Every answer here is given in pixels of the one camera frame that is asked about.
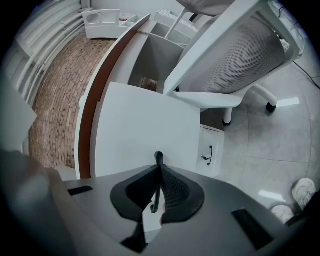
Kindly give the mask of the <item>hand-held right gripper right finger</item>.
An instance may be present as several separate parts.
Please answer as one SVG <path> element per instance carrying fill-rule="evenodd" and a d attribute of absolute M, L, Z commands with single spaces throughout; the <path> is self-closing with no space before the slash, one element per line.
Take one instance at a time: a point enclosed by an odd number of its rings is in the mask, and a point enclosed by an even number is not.
<path fill-rule="evenodd" d="M 198 183 L 166 165 L 161 167 L 160 187 L 165 200 L 163 224 L 188 221 L 205 202 L 205 192 Z"/>

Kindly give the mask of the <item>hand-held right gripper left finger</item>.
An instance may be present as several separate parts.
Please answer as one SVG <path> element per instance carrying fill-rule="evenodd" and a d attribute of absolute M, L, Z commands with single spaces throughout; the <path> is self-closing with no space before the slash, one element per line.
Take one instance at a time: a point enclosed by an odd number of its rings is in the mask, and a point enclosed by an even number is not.
<path fill-rule="evenodd" d="M 133 234 L 121 242 L 128 249 L 142 253 L 147 247 L 143 224 L 143 212 L 155 198 L 151 213 L 156 213 L 160 202 L 160 167 L 152 165 L 142 172 L 116 184 L 110 200 L 118 214 L 136 222 Z"/>

